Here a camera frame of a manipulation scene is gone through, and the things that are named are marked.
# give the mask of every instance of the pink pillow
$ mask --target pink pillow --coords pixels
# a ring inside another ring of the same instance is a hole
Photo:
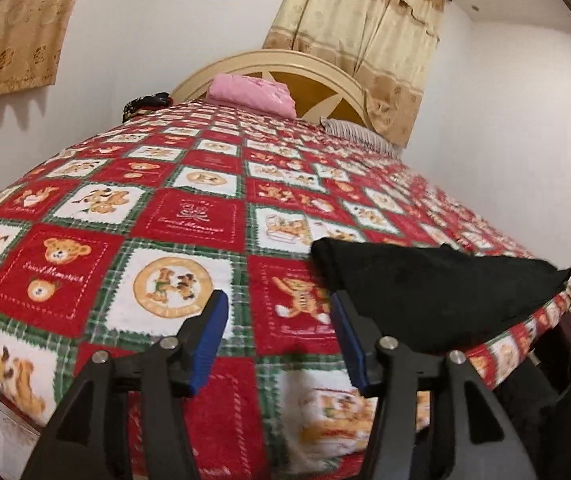
[[[290,96],[287,85],[258,77],[218,74],[214,76],[205,100],[296,119],[294,99]]]

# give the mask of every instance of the bedspread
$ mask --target bedspread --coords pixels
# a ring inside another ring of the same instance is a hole
[[[230,319],[207,386],[186,401],[203,477],[355,474],[376,400],[350,385],[307,261],[328,236],[531,256],[401,162],[318,126],[176,105],[65,149],[0,192],[0,391],[44,424],[93,352],[143,350],[219,288]],[[486,384],[570,304],[571,288],[466,349]],[[133,396],[144,474],[138,410]]]

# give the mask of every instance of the beige curtain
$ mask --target beige curtain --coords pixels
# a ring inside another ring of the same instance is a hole
[[[445,0],[284,0],[264,48],[334,63],[367,90],[376,131],[406,146]]]
[[[54,84],[75,0],[0,0],[0,95]]]

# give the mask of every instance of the red checkered blanket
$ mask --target red checkered blanket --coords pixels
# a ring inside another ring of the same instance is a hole
[[[200,101],[63,150],[0,192],[0,391],[40,424],[100,348],[141,351],[200,313],[230,319],[186,402],[204,478],[354,474],[375,400],[350,385],[307,255],[334,237],[531,256],[401,162]],[[494,387],[555,325],[571,289],[467,352]],[[131,440],[144,473],[137,405]],[[420,396],[417,424],[428,423]]]

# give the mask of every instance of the bed frame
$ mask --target bed frame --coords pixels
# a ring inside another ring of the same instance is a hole
[[[311,123],[321,117],[372,127],[365,110],[365,90],[347,73],[318,57],[293,50],[252,50],[202,68],[172,92],[175,102],[205,95],[214,76],[232,73],[285,83],[297,116]]]

